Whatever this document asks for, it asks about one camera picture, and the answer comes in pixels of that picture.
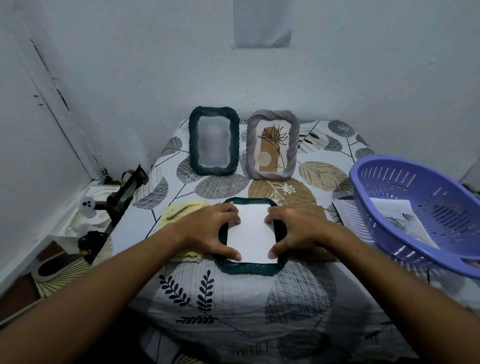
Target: dark green photo frame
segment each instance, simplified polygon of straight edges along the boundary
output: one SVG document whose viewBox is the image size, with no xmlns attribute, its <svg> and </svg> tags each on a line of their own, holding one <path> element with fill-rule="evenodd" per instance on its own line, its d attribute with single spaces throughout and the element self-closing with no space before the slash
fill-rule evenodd
<svg viewBox="0 0 480 364">
<path fill-rule="evenodd" d="M 270 206 L 277 206 L 275 202 L 269 198 L 242 198 L 232 197 L 225 202 L 233 202 L 236 205 L 251 205 L 251 204 L 269 204 Z M 275 241 L 279 242 L 285 238 L 287 234 L 287 227 L 280 220 L 273 221 L 275 231 Z M 224 245 L 227 245 L 228 224 L 223 225 L 218 231 L 218 239 Z M 222 255 L 215 255 L 215 261 L 222 272 L 228 274 L 258 274 L 261 276 L 274 276 L 282 270 L 288 260 L 288 254 L 283 253 L 278 257 L 276 264 L 256 264 L 256 263 L 242 263 L 232 262 Z"/>
<path fill-rule="evenodd" d="M 203 167 L 198 164 L 198 120 L 201 116 L 223 116 L 230 120 L 230 162 L 226 167 Z M 237 169 L 240 153 L 240 119 L 237 112 L 229 107 L 208 108 L 198 106 L 193 109 L 188 120 L 188 130 L 190 132 L 189 148 L 190 148 L 190 166 L 192 169 L 205 176 L 213 174 L 216 176 L 228 176 Z"/>
</svg>

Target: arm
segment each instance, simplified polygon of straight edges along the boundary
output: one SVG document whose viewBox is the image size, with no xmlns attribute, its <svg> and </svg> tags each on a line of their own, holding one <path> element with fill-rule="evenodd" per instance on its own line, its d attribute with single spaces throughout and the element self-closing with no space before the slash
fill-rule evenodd
<svg viewBox="0 0 480 364">
<path fill-rule="evenodd" d="M 237 213 L 232 204 L 194 211 L 77 278 L 0 332 L 2 362 L 73 361 L 183 249 L 241 260 L 235 249 L 218 241 L 218 230 L 224 223 L 240 223 Z"/>
<path fill-rule="evenodd" d="M 358 278 L 418 356 L 432 363 L 478 363 L 480 319 L 439 290 L 325 220 L 321 206 L 271 207 L 266 222 L 282 220 L 287 236 L 269 258 L 289 249 L 321 245 Z"/>
</svg>

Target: yellow cloth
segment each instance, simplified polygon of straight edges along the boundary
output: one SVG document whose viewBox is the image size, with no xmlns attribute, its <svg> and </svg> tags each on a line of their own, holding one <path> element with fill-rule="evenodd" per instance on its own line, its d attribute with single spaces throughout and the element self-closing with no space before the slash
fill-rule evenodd
<svg viewBox="0 0 480 364">
<path fill-rule="evenodd" d="M 154 227 L 154 231 L 160 230 L 162 227 L 170 222 L 177 221 L 178 219 L 190 214 L 202 207 L 210 206 L 205 200 L 191 200 L 184 202 L 180 205 L 167 206 L 162 211 L 162 217 L 158 220 Z M 204 257 L 196 252 L 183 251 L 178 253 L 170 260 L 171 262 L 196 262 L 200 263 Z"/>
</svg>

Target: blue plastic basket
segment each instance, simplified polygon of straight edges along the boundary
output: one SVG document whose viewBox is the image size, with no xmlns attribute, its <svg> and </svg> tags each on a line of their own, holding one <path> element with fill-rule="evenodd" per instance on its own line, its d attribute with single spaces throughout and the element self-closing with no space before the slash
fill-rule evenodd
<svg viewBox="0 0 480 364">
<path fill-rule="evenodd" d="M 393 156 L 367 156 L 350 170 L 358 210 L 376 243 L 420 267 L 442 267 L 480 279 L 480 202 L 458 182 L 426 166 Z M 440 249 L 388 222 L 370 197 L 409 200 Z"/>
</svg>

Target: patterned bedsheet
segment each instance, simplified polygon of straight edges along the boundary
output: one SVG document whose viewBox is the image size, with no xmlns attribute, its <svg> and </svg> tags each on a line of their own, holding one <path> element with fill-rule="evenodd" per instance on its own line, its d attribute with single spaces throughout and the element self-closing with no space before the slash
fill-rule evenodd
<svg viewBox="0 0 480 364">
<path fill-rule="evenodd" d="M 329 219 L 340 221 L 332 199 L 351 194 L 351 166 L 373 153 L 350 125 L 303 123 L 297 167 L 285 182 L 248 177 L 246 129 L 245 123 L 240 125 L 237 171 L 226 177 L 200 176 L 190 167 L 188 120 L 182 121 L 152 168 L 148 185 L 137 191 L 95 263 L 149 236 L 165 207 L 190 200 L 215 204 L 239 196 L 267 197 L 279 205 L 318 204 Z M 428 272 L 414 273 L 430 282 Z M 458 284 L 453 282 L 447 293 L 467 306 L 479 306 L 477 285 L 468 280 L 466 290 Z M 200 263 L 170 263 L 148 282 L 131 307 L 145 312 L 171 338 L 194 343 L 199 351 L 222 362 L 330 363 L 415 356 L 341 263 L 290 260 L 273 277 L 228 275 L 209 257 Z M 159 350 L 162 335 L 155 340 L 154 350 Z M 179 362 L 178 353 L 170 354 L 159 357 L 156 353 L 158 362 L 171 363 L 166 358 L 174 356 L 174 362 Z"/>
</svg>

